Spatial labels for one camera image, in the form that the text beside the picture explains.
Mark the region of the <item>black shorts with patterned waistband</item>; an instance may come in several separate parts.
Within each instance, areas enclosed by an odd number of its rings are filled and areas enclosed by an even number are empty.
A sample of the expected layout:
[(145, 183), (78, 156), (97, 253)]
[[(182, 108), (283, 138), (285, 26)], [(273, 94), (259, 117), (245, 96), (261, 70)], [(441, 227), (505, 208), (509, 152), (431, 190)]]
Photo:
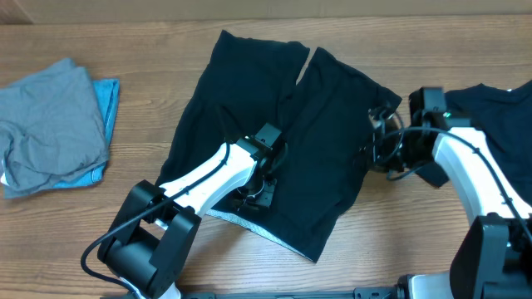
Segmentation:
[(258, 211), (223, 199), (210, 213), (316, 262), (367, 173), (361, 150), (372, 137), (370, 110), (400, 103), (322, 48), (221, 32), (157, 184), (188, 174), (226, 139), (273, 125), (283, 149), (273, 167), (271, 205)]

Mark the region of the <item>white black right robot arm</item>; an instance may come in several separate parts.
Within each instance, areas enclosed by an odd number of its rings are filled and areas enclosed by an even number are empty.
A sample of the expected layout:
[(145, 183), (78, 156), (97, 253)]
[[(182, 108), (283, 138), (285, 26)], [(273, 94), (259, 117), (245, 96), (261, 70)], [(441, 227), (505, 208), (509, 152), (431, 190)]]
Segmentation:
[(399, 180), (427, 170), (451, 181), (470, 225), (448, 271), (400, 277), (393, 287), (359, 287), (356, 298), (529, 298), (531, 207), (497, 165), (485, 133), (451, 110), (440, 87), (409, 97), (411, 124), (390, 106), (368, 111), (374, 130), (361, 152), (369, 169)]

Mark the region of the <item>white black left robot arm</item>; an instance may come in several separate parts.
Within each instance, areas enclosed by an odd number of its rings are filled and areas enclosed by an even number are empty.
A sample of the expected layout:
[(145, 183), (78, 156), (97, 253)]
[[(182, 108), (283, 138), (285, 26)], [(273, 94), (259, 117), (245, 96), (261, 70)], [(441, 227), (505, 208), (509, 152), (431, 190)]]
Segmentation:
[(175, 281), (202, 218), (227, 199), (236, 210), (262, 212), (273, 202), (273, 172), (288, 146), (276, 130), (262, 129), (223, 143), (196, 169), (160, 186), (143, 180), (127, 194), (97, 257), (128, 298), (178, 298)]

